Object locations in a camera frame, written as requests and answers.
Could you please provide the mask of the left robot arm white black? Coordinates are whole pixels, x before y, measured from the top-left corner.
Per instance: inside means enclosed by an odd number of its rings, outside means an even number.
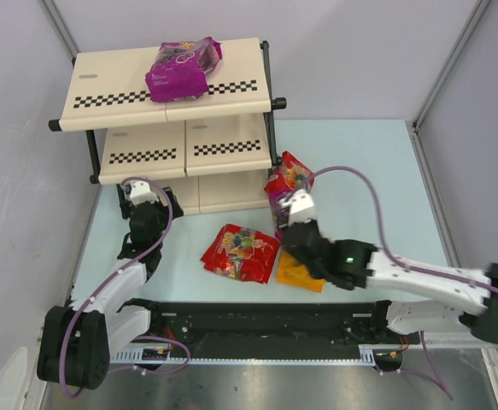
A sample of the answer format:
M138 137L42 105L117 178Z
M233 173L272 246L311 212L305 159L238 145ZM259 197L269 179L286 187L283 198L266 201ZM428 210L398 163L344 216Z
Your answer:
M63 389L99 387L111 359L149 330L150 311L127 302L155 273L162 243L184 214L170 187L129 178L121 189L129 202L129 231L112 272L88 296L45 315L36 373Z

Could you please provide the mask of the purple grape candy bag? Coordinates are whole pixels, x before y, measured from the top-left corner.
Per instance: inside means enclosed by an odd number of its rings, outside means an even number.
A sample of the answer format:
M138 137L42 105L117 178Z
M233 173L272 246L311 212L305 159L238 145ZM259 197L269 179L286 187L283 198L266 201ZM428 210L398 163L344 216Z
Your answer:
M151 101L169 103L202 97L209 91L207 77L222 57L221 43L212 37L162 43L145 74Z
M274 236L281 241L284 230L287 228L290 218L290 208L284 208L283 200L289 200L293 195L292 191L277 190L268 194L268 201L274 225Z

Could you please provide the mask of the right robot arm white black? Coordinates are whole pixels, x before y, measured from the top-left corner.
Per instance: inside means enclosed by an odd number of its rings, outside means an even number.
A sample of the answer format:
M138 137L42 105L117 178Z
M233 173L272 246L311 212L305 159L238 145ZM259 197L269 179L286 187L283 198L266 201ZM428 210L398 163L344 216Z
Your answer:
M331 241L316 220L286 226L281 243L312 278L340 289L387 288L421 296L419 302L378 302L379 327L398 335L467 329L476 339L498 345L498 263L484 269L417 266L372 243Z

